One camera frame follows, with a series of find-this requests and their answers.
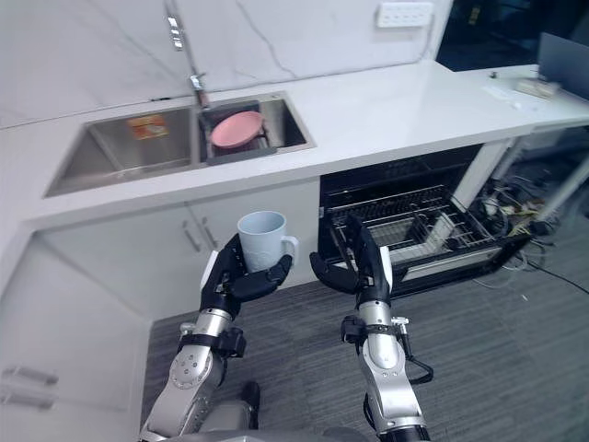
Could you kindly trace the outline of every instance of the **white cabinet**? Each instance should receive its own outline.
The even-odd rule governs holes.
[[[139,425],[148,333],[147,321],[34,238],[0,303],[1,382],[4,392],[36,392],[53,397],[54,405],[44,411],[0,405],[0,438],[131,436]],[[7,376],[14,366],[58,380],[45,386]]]
[[[199,308],[201,272],[210,251],[184,205],[42,237],[148,320]]]
[[[41,237],[72,265],[148,320],[197,310],[200,281],[211,250],[237,233],[237,221],[258,210],[287,218],[300,242],[299,263],[284,286],[312,281],[308,254],[317,247],[319,179],[106,221],[47,231]]]
[[[234,193],[190,205],[202,236],[209,248],[223,247],[237,233],[237,221],[259,210],[280,212],[286,217],[286,231],[299,240],[298,264],[291,270],[283,287],[299,285],[315,278],[309,253],[317,250],[319,179],[272,186],[254,192]]]

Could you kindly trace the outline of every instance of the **kitchen sink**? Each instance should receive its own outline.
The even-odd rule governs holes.
[[[229,155],[210,143],[224,118],[256,110],[264,117],[259,141]],[[52,182],[48,197],[111,184],[201,169],[312,147],[310,135],[284,92],[126,115],[84,125]]]

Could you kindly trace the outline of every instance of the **robot forearm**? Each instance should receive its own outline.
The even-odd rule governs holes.
[[[145,421],[142,440],[163,440],[198,429],[224,372],[223,360],[212,351],[212,345],[230,324],[231,316],[214,308],[202,311],[196,323],[182,324],[181,348],[170,367],[167,384]]]
[[[414,427],[421,438],[429,440],[422,410],[405,372],[405,352],[397,342],[390,306],[380,301],[359,307],[366,337],[359,354],[367,383],[367,400],[376,432],[383,438],[396,431]]]

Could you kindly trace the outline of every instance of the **dark glass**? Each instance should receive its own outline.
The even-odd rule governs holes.
[[[589,44],[589,0],[455,0],[437,61],[454,71],[534,64],[541,32]]]

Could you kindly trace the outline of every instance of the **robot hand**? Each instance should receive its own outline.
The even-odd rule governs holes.
[[[232,319],[239,313],[242,302],[265,297],[284,282],[293,263],[290,255],[270,269],[248,273],[239,235],[234,235],[219,252],[214,251],[201,281],[201,308],[219,308]]]
[[[357,295],[356,307],[371,300],[389,305],[392,270],[388,250],[380,250],[376,246],[372,235],[356,216],[348,216],[344,235],[355,269],[350,263],[348,269],[327,264],[318,253],[313,252],[309,258],[316,277],[328,287]]]

